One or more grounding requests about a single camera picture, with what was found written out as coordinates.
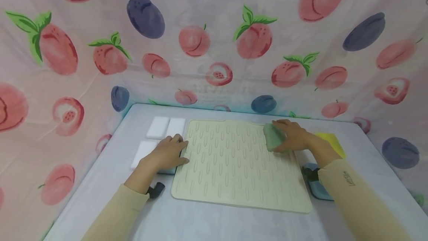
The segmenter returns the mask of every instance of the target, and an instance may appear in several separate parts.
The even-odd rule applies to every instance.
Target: sleeve
[[[356,240],[411,240],[391,210],[346,160],[333,161],[320,169],[318,176]]]
[[[121,184],[82,240],[127,240],[138,213],[146,204],[147,199],[149,199],[149,194],[137,193]]]

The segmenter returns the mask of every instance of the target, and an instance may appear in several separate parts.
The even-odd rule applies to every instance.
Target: white eraser block
[[[168,127],[169,117],[158,117],[152,121],[150,125],[149,131],[147,131],[146,138],[147,139],[157,139],[161,140],[164,137],[165,130]]]
[[[166,130],[166,136],[174,137],[175,134],[180,134],[183,136],[185,131],[186,119],[172,117],[169,121],[168,129]]]
[[[140,160],[150,154],[156,148],[159,141],[142,141],[136,151],[134,160],[131,165],[131,170],[135,170]]]

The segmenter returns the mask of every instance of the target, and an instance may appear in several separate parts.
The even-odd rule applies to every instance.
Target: silicone mat
[[[191,120],[174,198],[309,213],[312,203],[294,152],[267,151],[263,126],[240,120]]]

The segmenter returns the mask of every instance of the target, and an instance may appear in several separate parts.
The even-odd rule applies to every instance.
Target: fruit pattern fabric
[[[353,122],[428,213],[428,0],[0,5],[5,240],[45,235],[134,103]]]

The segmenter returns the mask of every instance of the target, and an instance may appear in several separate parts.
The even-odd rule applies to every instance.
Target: yellow sponge
[[[336,135],[327,132],[317,132],[315,133],[315,135],[329,142],[333,149],[336,151],[336,153],[338,153],[338,155],[342,159],[346,159],[345,151],[343,151],[343,148],[340,145]]]

